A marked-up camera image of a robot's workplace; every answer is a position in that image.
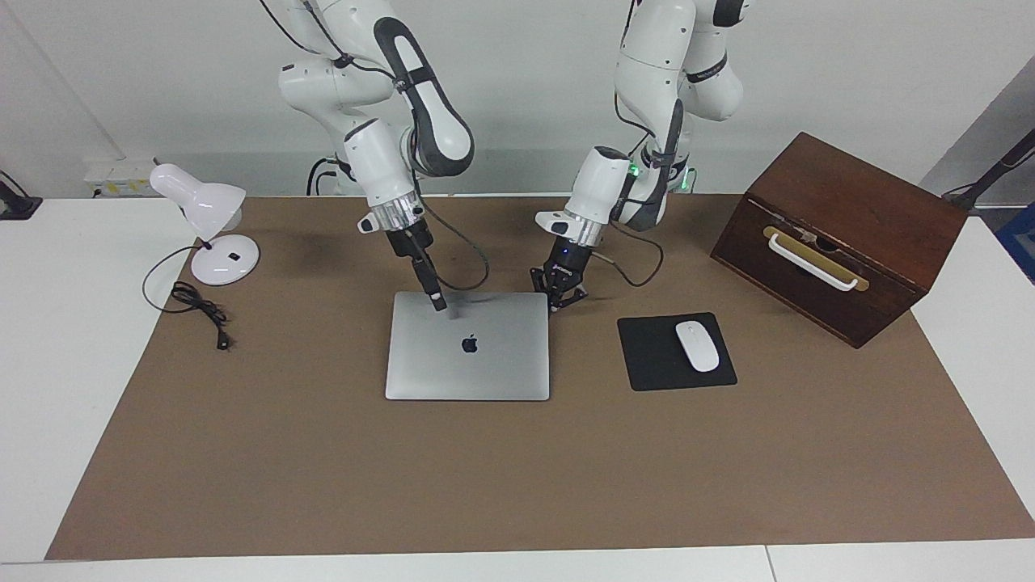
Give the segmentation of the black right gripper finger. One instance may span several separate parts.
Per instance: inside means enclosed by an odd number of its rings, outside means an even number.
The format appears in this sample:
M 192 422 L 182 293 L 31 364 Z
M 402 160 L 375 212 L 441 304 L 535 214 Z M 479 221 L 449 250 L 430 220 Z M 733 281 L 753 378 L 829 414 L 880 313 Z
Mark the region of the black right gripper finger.
M 428 295 L 428 301 L 435 310 L 447 309 L 435 266 L 426 257 L 422 258 L 422 289 Z
M 413 260 L 412 268 L 425 295 L 428 295 L 430 303 L 437 312 L 440 312 L 442 310 L 442 289 L 432 263 L 428 260 Z

